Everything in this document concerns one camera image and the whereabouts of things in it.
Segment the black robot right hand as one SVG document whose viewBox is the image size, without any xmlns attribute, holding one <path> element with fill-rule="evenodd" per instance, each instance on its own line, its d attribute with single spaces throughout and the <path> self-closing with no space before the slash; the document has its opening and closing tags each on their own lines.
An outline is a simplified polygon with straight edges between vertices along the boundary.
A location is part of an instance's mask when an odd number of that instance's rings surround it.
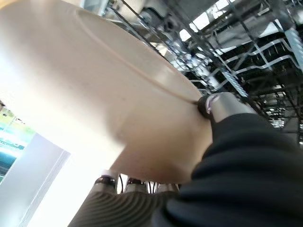
<svg viewBox="0 0 303 227">
<path fill-rule="evenodd" d="M 72 227 L 300 227 L 303 152 L 231 93 L 197 102 L 213 142 L 179 192 L 93 192 Z"/>
</svg>

